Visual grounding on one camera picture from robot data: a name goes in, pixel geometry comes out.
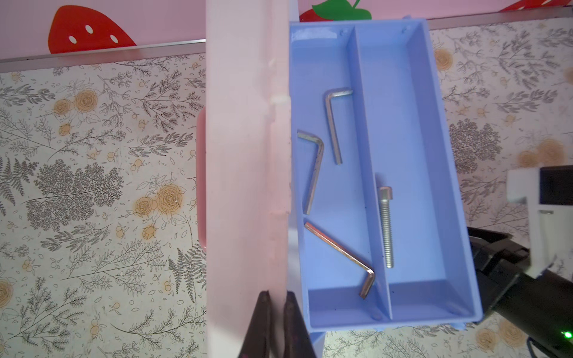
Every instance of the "tray divider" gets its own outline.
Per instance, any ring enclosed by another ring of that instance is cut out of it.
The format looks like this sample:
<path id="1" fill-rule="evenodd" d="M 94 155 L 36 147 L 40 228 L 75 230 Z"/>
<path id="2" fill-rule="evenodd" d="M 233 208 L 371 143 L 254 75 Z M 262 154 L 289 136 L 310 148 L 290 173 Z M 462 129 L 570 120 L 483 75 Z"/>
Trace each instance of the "tray divider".
<path id="1" fill-rule="evenodd" d="M 357 27 L 351 34 L 348 45 L 348 66 L 350 68 L 350 80 L 352 99 L 354 101 L 354 115 L 356 124 L 356 135 L 358 137 L 358 152 L 360 160 L 360 171 L 362 177 L 362 187 L 364 191 L 364 204 L 366 206 L 366 219 L 368 224 L 368 235 L 370 236 L 370 252 L 372 257 L 382 258 L 372 262 L 372 268 L 376 274 L 376 281 L 372 289 L 377 292 L 376 299 L 380 300 L 379 307 L 383 313 L 392 320 L 392 307 L 390 302 L 390 288 L 386 277 L 386 266 L 384 264 L 384 247 L 382 241 L 382 227 L 378 207 L 378 194 L 375 180 L 375 173 L 372 169 L 370 156 L 370 139 L 368 126 L 366 123 L 366 103 L 364 97 L 373 95 L 364 93 L 362 86 L 362 70 L 360 66 L 360 39 Z"/>

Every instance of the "yellow flower print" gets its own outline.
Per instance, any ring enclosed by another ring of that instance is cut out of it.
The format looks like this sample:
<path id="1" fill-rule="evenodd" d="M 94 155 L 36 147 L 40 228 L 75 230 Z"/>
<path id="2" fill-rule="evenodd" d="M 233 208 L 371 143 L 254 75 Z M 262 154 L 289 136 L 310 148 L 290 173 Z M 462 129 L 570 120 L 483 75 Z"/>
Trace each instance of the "yellow flower print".
<path id="1" fill-rule="evenodd" d="M 113 305 L 109 305 L 109 308 L 111 308 L 109 311 L 110 312 L 115 312 L 117 313 L 119 316 L 121 316 L 121 313 L 118 311 L 119 307 L 121 305 L 119 304 L 119 302 L 114 303 Z"/>
<path id="2" fill-rule="evenodd" d="M 539 161 L 548 167 L 560 166 L 565 162 L 563 143 L 555 139 L 545 139 L 537 146 Z"/>
<path id="3" fill-rule="evenodd" d="M 24 261 L 24 263 L 22 264 L 22 270 L 24 270 L 25 272 L 32 272 L 32 275 L 35 275 L 35 271 L 34 269 L 39 267 L 40 265 L 34 265 L 34 261 L 30 259 L 30 257 L 28 257 L 28 259 L 26 261 Z"/>
<path id="4" fill-rule="evenodd" d="M 149 214 L 155 209 L 155 207 L 156 207 L 155 200 L 147 196 L 144 196 L 142 198 L 139 198 L 135 202 L 134 213 L 140 217 L 143 217 L 144 215 L 149 216 Z"/>
<path id="5" fill-rule="evenodd" d="M 484 352 L 493 352 L 498 341 L 497 334 L 492 330 L 484 328 L 476 332 L 476 344 Z"/>
<path id="6" fill-rule="evenodd" d="M 25 77 L 22 72 L 12 72 L 10 75 L 14 83 L 22 82 L 22 78 Z"/>
<path id="7" fill-rule="evenodd" d="M 0 278 L 0 308 L 8 306 L 12 299 L 12 284 L 5 278 Z"/>
<path id="8" fill-rule="evenodd" d="M 155 232 L 156 231 L 157 231 L 157 228 L 153 224 L 151 224 L 151 225 L 143 228 L 142 236 L 145 240 L 153 239 L 153 238 L 155 238 Z"/>
<path id="9" fill-rule="evenodd" d="M 466 106 L 466 105 L 461 106 L 461 107 L 456 111 L 456 113 L 457 113 L 459 116 L 465 116 L 466 114 L 468 114 L 468 112 L 469 112 L 469 106 Z"/>
<path id="10" fill-rule="evenodd" d="M 532 151 L 523 151 L 517 156 L 517 162 L 522 168 L 534 168 L 539 164 L 537 153 Z"/>
<path id="11" fill-rule="evenodd" d="M 157 192 L 157 208 L 162 214 L 176 213 L 183 204 L 183 188 L 175 184 L 163 186 Z"/>
<path id="12" fill-rule="evenodd" d="M 142 166 L 146 166 L 149 163 L 146 163 L 144 161 L 142 161 L 141 159 L 136 159 L 133 163 L 131 164 L 131 171 L 139 171 L 139 168 Z"/>
<path id="13" fill-rule="evenodd" d="M 565 78 L 565 82 L 573 85 L 573 67 L 565 68 L 565 70 L 563 70 L 563 77 Z"/>
<path id="14" fill-rule="evenodd" d="M 138 123 L 138 127 L 141 129 L 145 129 L 145 126 L 147 123 L 149 123 L 149 121 L 146 121 L 145 119 L 140 119 L 139 123 Z"/>
<path id="15" fill-rule="evenodd" d="M 527 335 L 506 319 L 500 322 L 499 335 L 501 340 L 512 348 L 522 347 L 527 341 Z"/>
<path id="16" fill-rule="evenodd" d="M 92 339 L 99 338 L 100 341 L 103 341 L 103 338 L 101 336 L 102 328 L 106 328 L 107 326 L 105 324 L 100 323 L 100 316 L 101 316 L 100 313 L 94 316 L 94 319 L 90 322 L 91 327 L 89 329 L 89 332 L 92 335 Z"/>
<path id="17" fill-rule="evenodd" d="M 122 226 L 122 225 L 117 225 L 117 226 L 115 227 L 115 235 L 116 235 L 116 237 L 119 238 L 119 239 L 125 238 L 125 232 L 126 232 L 127 230 L 129 230 L 129 227 L 125 227 L 125 226 Z"/>
<path id="18" fill-rule="evenodd" d="M 74 105 L 79 112 L 90 112 L 96 108 L 97 96 L 91 89 L 84 89 L 77 94 Z"/>
<path id="19" fill-rule="evenodd" d="M 54 114 L 58 116 L 63 116 L 72 109 L 72 103 L 67 99 L 57 100 L 54 103 Z"/>
<path id="20" fill-rule="evenodd" d="M 12 232 L 14 232 L 14 229 L 17 229 L 19 226 L 14 224 L 12 221 L 8 221 L 8 225 L 6 225 L 6 228 L 8 230 L 12 230 Z"/>
<path id="21" fill-rule="evenodd" d="M 452 67 L 454 63 L 454 57 L 446 49 L 437 49 L 434 51 L 435 64 L 438 66 L 438 70 L 446 71 Z"/>
<path id="22" fill-rule="evenodd" d="M 174 296 L 174 292 L 173 292 L 173 287 L 171 284 L 171 276 L 169 276 L 169 280 L 165 281 L 163 283 L 163 289 L 165 290 L 165 293 L 167 293 L 169 296 Z"/>
<path id="23" fill-rule="evenodd" d="M 119 148 L 115 150 L 115 152 L 108 153 L 108 162 L 115 162 L 116 158 L 119 158 L 120 155 L 117 154 L 119 152 Z"/>
<path id="24" fill-rule="evenodd" d="M 485 115 L 487 113 L 489 113 L 488 111 L 485 110 L 485 107 L 487 107 L 487 105 L 485 105 L 483 108 L 478 108 L 477 109 L 477 116 L 481 117 L 481 118 L 485 118 Z"/>
<path id="25" fill-rule="evenodd" d="M 32 265 L 30 265 L 30 260 L 24 261 L 24 264 L 22 265 L 22 269 L 26 270 L 26 272 L 31 272 L 33 270 Z"/>
<path id="26" fill-rule="evenodd" d="M 70 134 L 70 130 L 72 129 L 72 126 L 69 123 L 66 124 L 62 124 L 60 126 L 60 129 L 58 130 L 58 134 L 61 135 L 62 137 Z"/>
<path id="27" fill-rule="evenodd" d="M 504 122 L 505 122 L 505 125 L 509 127 L 510 125 L 513 124 L 513 122 L 516 122 L 516 121 L 518 121 L 518 120 L 520 120 L 520 119 L 521 119 L 521 118 L 518 119 L 518 118 L 516 118 L 514 115 L 507 115 L 507 116 L 505 117 L 505 119 L 504 119 Z"/>

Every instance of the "white robot part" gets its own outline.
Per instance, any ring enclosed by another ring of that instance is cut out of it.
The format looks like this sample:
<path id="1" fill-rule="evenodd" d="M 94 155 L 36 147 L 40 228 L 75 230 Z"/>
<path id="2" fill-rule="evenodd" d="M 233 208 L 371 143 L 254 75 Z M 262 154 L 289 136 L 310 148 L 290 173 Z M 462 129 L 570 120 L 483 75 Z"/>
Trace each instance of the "white robot part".
<path id="1" fill-rule="evenodd" d="M 525 273 L 537 278 L 558 253 L 573 249 L 573 206 L 540 204 L 540 168 L 510 170 L 507 200 L 527 205 L 531 266 Z"/>

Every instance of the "bolt head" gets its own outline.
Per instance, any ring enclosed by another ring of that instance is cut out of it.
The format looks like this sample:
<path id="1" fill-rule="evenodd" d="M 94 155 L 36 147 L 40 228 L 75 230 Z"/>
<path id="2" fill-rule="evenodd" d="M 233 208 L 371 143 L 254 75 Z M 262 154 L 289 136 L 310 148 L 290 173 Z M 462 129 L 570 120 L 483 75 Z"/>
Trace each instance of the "bolt head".
<path id="1" fill-rule="evenodd" d="M 391 187 L 379 187 L 378 188 L 378 200 L 392 200 L 392 188 Z"/>

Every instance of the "floral wallpaper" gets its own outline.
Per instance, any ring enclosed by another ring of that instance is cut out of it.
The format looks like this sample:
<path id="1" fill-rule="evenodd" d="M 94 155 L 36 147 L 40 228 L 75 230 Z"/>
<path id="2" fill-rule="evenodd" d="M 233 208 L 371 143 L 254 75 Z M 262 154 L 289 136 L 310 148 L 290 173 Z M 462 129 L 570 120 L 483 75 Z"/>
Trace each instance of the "floral wallpaper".
<path id="1" fill-rule="evenodd" d="M 573 164 L 573 23 L 567 18 L 430 32 L 469 226 L 528 246 L 507 171 Z M 573 251 L 553 271 L 573 280 Z M 325 357 L 525 358 L 527 335 L 497 314 L 450 325 L 328 332 Z M 538 357 L 545 355 L 536 350 Z"/>
<path id="2" fill-rule="evenodd" d="M 205 55 L 0 74 L 0 357 L 206 353 Z"/>
<path id="3" fill-rule="evenodd" d="M 431 33 L 468 225 L 528 244 L 507 170 L 573 163 L 573 25 Z M 205 55 L 0 74 L 0 357 L 206 354 L 195 117 Z M 573 252 L 552 270 L 569 279 Z M 528 357 L 494 314 L 328 332 L 326 357 Z"/>

